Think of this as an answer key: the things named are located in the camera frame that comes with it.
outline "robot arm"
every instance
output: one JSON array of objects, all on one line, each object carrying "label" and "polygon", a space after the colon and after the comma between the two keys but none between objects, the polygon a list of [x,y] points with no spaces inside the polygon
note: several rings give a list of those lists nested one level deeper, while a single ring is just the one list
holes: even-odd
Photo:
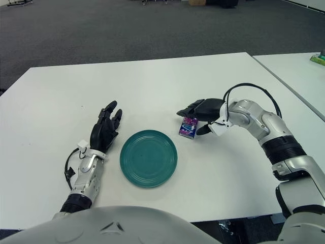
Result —
[{"label": "robot arm", "polygon": [[283,181],[276,188],[276,196],[284,216],[289,218],[278,240],[324,241],[325,175],[279,116],[250,100],[232,100],[227,106],[221,99],[198,100],[177,114],[207,121],[207,125],[197,130],[198,135],[212,132],[220,136],[234,125],[247,129],[271,161],[274,176]]},{"label": "robot arm", "polygon": [[113,101],[101,110],[99,119],[91,131],[90,145],[84,140],[79,142],[78,149],[82,161],[78,168],[78,178],[61,211],[54,218],[90,208],[98,195],[106,158],[105,152],[118,135],[116,129],[122,117],[122,110],[119,109],[110,119],[116,105],[117,102]]}]

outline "wire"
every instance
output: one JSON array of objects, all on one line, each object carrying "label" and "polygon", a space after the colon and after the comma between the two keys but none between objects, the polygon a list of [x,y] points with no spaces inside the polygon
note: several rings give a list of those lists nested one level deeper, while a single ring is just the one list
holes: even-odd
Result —
[{"label": "wire", "polygon": [[228,105],[229,105],[229,95],[230,95],[230,92],[237,88],[237,87],[240,87],[240,86],[251,86],[251,87],[255,87],[255,88],[258,88],[260,90],[262,90],[270,99],[271,101],[273,102],[273,105],[275,107],[275,111],[276,111],[276,114],[282,118],[282,113],[281,113],[281,110],[280,110],[280,107],[279,105],[277,104],[277,102],[274,100],[274,98],[271,96],[271,94],[264,88],[258,86],[258,85],[255,85],[255,84],[252,84],[252,83],[240,83],[240,84],[237,84],[233,87],[231,87],[230,89],[228,89],[226,91],[226,93],[223,95],[223,102],[226,101],[226,106],[227,106],[227,121],[229,119],[229,109],[228,109]]},{"label": "wire", "polygon": [[72,175],[75,174],[75,172],[73,171],[73,169],[72,169],[71,167],[70,167],[69,170],[68,170],[68,163],[69,163],[69,159],[70,159],[70,157],[72,156],[72,154],[76,153],[78,150],[79,150],[79,149],[76,148],[76,149],[74,149],[74,150],[70,153],[69,157],[68,157],[67,160],[66,160],[66,164],[65,164],[65,166],[64,166],[64,175],[65,175],[65,177],[66,177],[66,180],[67,180],[67,182],[68,182],[68,185],[69,185],[70,190],[72,190],[72,186],[71,186],[71,183],[70,183],[70,178],[71,178]]}]

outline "floor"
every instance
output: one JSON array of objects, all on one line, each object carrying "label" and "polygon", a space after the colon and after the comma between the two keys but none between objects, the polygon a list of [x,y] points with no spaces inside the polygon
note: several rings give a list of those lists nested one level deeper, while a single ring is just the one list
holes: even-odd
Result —
[{"label": "floor", "polygon": [[34,0],[0,7],[0,88],[30,67],[324,48],[325,15],[282,0]]}]

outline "teal plate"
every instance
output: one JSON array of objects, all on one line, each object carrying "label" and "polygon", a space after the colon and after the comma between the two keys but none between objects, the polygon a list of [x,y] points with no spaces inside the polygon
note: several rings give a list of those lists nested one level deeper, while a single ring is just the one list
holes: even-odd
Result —
[{"label": "teal plate", "polygon": [[159,131],[132,135],[120,154],[125,177],[139,187],[157,187],[166,182],[177,165],[177,151],[171,139]]}]

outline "white table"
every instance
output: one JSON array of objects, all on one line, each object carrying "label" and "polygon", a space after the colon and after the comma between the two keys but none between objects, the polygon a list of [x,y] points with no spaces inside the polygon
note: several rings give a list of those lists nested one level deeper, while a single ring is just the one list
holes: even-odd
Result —
[{"label": "white table", "polygon": [[310,61],[314,54],[316,52],[254,58],[325,121],[325,66]]},{"label": "white table", "polygon": [[[240,82],[263,86],[274,96],[288,127],[325,170],[325,124],[247,53],[31,68],[0,97],[0,228],[28,228],[60,210],[69,194],[66,158],[89,138],[100,109],[112,100],[123,118],[94,206],[148,206],[187,221],[281,212],[271,163],[247,131],[233,127],[221,137],[194,140],[178,135],[179,109],[197,99],[222,98]],[[232,97],[274,111],[258,89],[238,88]],[[168,135],[178,152],[173,176],[154,189],[132,185],[119,166],[125,141],[145,129]],[[72,164],[79,163],[77,157]]]}]

